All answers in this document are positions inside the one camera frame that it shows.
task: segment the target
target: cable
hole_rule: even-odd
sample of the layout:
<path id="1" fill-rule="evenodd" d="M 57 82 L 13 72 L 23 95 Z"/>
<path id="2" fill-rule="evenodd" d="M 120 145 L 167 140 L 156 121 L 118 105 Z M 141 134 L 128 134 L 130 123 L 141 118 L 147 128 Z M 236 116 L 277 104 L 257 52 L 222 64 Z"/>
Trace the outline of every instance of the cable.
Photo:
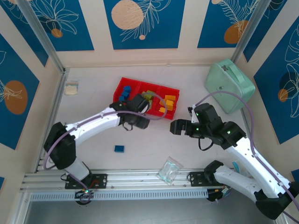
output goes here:
<path id="1" fill-rule="evenodd" d="M 206 151 L 206 150 L 210 149 L 213 145 L 214 145 L 214 143 L 212 142 L 207 148 L 202 149 L 201 145 L 200 145 L 200 139 L 198 139 L 198 147 L 201 151 Z"/>
<path id="2" fill-rule="evenodd" d="M 167 105 L 166 105 L 165 101 L 162 99 L 162 97 L 160 97 L 159 95 L 157 95 L 157 94 L 155 94 L 155 93 L 152 93 L 152 92 L 149 93 L 149 92 L 148 92 L 147 94 L 150 94 L 150 95 L 152 95 L 152 96 L 154 96 L 154 97 L 158 97 L 158 98 L 163 102 L 163 104 L 164 104 L 164 106 L 165 106 L 165 112 L 164 112 L 164 114 L 163 114 L 162 117 L 160 117 L 160 118 L 152 118 L 152 117 L 148 117 L 148 116 L 146 116 L 146 115 L 143 115 L 143 114 L 141 114 L 141 113 L 137 113 L 137 112 L 133 112 L 133 111 L 113 111 L 113 112 L 104 113 L 103 115 L 98 115 L 98 116 L 95 116 L 95 117 L 93 117 L 93 118 L 90 118 L 90 119 L 88 119 L 88 120 L 86 120 L 86 121 L 83 121 L 82 123 L 80 123 L 80 124 L 77 125 L 77 128 L 78 128 L 78 127 L 81 127 L 82 125 L 85 125 L 85 124 L 87 124 L 87 123 L 89 123 L 89 122 L 91 122 L 91 121 L 93 121 L 93 120 L 96 120 L 96 119 L 98 119 L 98 118 L 103 118 L 103 117 L 105 117 L 105 116 L 112 115 L 112 114 L 118 114 L 118 113 L 130 113 L 130 114 L 134 114 L 134 115 L 137 115 L 137 116 L 140 116 L 140 117 L 144 117 L 144 118 L 147 118 L 147 119 L 150 119 L 150 120 L 161 120 L 161 119 L 163 119 L 163 118 L 166 116 L 166 113 L 167 113 Z M 54 150 L 54 148 L 56 147 L 56 145 L 57 145 L 57 144 L 58 144 L 58 143 L 59 143 L 59 142 L 60 142 L 66 135 L 68 135 L 69 133 L 71 133 L 72 131 L 75 131 L 75 130 L 76 130 L 76 127 L 71 128 L 69 131 L 67 131 L 67 132 L 65 132 L 64 134 L 62 134 L 62 135 L 61 135 L 61 136 L 54 142 L 54 144 L 51 146 L 51 148 L 49 149 L 49 151 L 47 152 L 47 154 L 46 154 L 46 156 L 45 156 L 44 163 L 43 163 L 43 169 L 44 169 L 44 170 L 50 170 L 50 169 L 52 169 L 52 168 L 55 167 L 55 165 L 53 165 L 53 166 L 47 168 L 47 161 L 49 160 L 49 157 L 50 157 L 52 151 Z M 69 173 L 69 175 L 70 175 L 75 181 L 77 181 L 79 184 L 81 184 L 86 190 L 88 190 L 88 187 L 87 187 L 82 181 L 80 181 L 80 180 L 77 179 L 74 175 L 72 175 L 72 174 L 70 174 L 70 173 Z M 83 201 L 83 200 L 81 200 L 81 198 L 80 198 L 80 202 L 82 202 L 82 203 L 89 203 L 89 202 L 90 202 L 90 199 L 91 199 L 91 197 L 92 197 L 91 192 L 88 191 L 87 194 L 88 194 L 88 197 L 83 196 L 84 199 L 87 198 L 87 201 Z"/>
<path id="3" fill-rule="evenodd" d="M 299 224 L 299 221 L 296 220 L 293 216 L 291 216 L 289 213 L 287 213 L 286 211 L 283 211 L 282 213 L 284 213 L 286 216 L 288 216 L 291 220 L 293 220 L 295 223 Z"/>
<path id="4" fill-rule="evenodd" d="M 65 174 L 62 174 L 62 175 L 60 176 L 60 179 L 61 179 L 62 181 L 66 181 L 66 179 L 62 179 L 62 177 L 65 176 L 65 175 L 66 175 L 66 173 L 65 173 Z"/>
<path id="5" fill-rule="evenodd" d="M 210 94 L 208 94 L 207 96 L 205 96 L 201 101 L 199 101 L 195 106 L 198 106 L 199 104 L 201 104 L 204 100 L 206 100 L 208 97 L 217 94 L 217 93 L 226 93 L 226 94 L 230 94 L 234 97 L 237 97 L 239 100 L 242 101 L 242 103 L 244 103 L 244 105 L 246 106 L 247 110 L 249 111 L 250 114 L 250 120 L 251 120 L 251 133 L 250 133 L 250 148 L 251 148 L 251 152 L 254 155 L 254 157 L 259 161 L 259 163 L 274 177 L 274 179 L 278 182 L 278 183 L 282 183 L 282 181 L 272 172 L 272 170 L 256 155 L 256 152 L 254 150 L 254 142 L 253 142 L 253 131 L 254 131 L 254 116 L 253 116 L 253 112 L 250 109 L 249 105 L 238 95 L 232 93 L 232 92 L 228 92 L 228 91 L 216 91 L 216 92 L 212 92 Z M 299 211 L 299 204 L 296 201 L 296 199 L 294 198 L 294 196 L 291 194 L 291 192 L 289 191 L 288 188 L 286 188 L 285 185 L 282 185 L 282 188 L 286 191 L 286 193 L 290 196 L 290 198 L 292 199 L 292 201 L 294 202 L 297 210 Z"/>

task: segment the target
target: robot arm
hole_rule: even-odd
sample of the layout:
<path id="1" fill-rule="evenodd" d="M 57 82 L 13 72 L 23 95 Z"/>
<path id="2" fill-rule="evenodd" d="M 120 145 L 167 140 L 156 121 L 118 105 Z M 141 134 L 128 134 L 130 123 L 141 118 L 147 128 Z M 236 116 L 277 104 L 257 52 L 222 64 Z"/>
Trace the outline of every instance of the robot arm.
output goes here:
<path id="1" fill-rule="evenodd" d="M 50 157 L 58 169 L 64 169 L 67 173 L 82 181 L 85 185 L 91 182 L 91 171 L 76 157 L 76 147 L 86 139 L 108 129 L 128 123 L 141 129 L 147 128 L 150 120 L 134 114 L 117 113 L 118 111 L 132 111 L 145 113 L 149 107 L 149 102 L 142 96 L 136 95 L 131 101 L 112 103 L 102 112 L 91 116 L 74 124 L 62 125 L 58 122 L 53 125 L 44 149 L 48 152 L 54 142 L 63 134 L 75 128 L 66 135 L 55 146 Z"/>
<path id="2" fill-rule="evenodd" d="M 276 219 L 292 202 L 283 186 L 295 197 L 299 194 L 299 183 L 290 182 L 284 178 L 255 148 L 255 155 L 253 155 L 250 149 L 250 140 L 246 138 L 245 132 L 234 122 L 223 123 L 213 106 L 205 103 L 199 106 L 193 105 L 188 110 L 192 120 L 175 120 L 171 123 L 170 131 L 173 134 L 180 135 L 181 131 L 184 130 L 185 135 L 198 138 L 199 148 L 200 139 L 211 139 L 211 146 L 213 144 L 220 145 L 236 157 L 254 177 L 254 179 L 247 178 L 224 166 L 223 163 L 213 161 L 205 168 L 205 179 L 208 182 L 216 180 L 238 190 L 249 197 L 264 215 Z M 276 181 L 270 172 L 255 158 L 256 156 L 275 173 L 281 182 Z"/>

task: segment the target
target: mint green bag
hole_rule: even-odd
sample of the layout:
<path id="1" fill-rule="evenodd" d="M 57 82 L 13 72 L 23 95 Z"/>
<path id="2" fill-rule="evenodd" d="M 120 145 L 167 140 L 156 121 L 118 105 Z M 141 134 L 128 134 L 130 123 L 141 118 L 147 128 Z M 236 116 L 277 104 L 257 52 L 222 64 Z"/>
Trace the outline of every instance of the mint green bag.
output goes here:
<path id="1" fill-rule="evenodd" d="M 229 59 L 214 63 L 206 78 L 206 89 L 211 92 L 232 92 L 246 102 L 252 97 L 256 88 L 247 76 Z M 225 113 L 233 113 L 244 107 L 236 97 L 218 93 L 213 95 Z"/>

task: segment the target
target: black bracket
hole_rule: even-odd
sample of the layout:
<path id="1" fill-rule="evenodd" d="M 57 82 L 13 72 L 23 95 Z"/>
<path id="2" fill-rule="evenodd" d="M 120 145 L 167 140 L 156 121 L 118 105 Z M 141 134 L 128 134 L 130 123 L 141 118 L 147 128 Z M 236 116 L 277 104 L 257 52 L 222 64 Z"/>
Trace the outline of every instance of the black bracket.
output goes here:
<path id="1" fill-rule="evenodd" d="M 223 184 L 217 181 L 209 182 L 205 178 L 205 172 L 190 172 L 188 180 L 191 182 L 191 187 L 210 187 L 210 186 L 222 186 Z"/>
<path id="2" fill-rule="evenodd" d="M 92 174 L 91 185 L 87 186 L 89 189 L 105 189 L 107 185 L 107 174 Z M 65 189 L 82 189 L 82 185 L 71 178 L 66 177 Z"/>

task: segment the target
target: clear plastic bag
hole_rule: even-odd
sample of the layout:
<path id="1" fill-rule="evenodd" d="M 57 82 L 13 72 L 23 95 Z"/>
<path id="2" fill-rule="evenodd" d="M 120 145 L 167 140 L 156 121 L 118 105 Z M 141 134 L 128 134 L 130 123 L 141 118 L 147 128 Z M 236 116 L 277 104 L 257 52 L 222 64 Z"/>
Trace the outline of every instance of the clear plastic bag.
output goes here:
<path id="1" fill-rule="evenodd" d="M 157 177 L 171 185 L 181 168 L 183 168 L 183 165 L 173 158 L 168 157 L 166 163 L 157 174 Z"/>

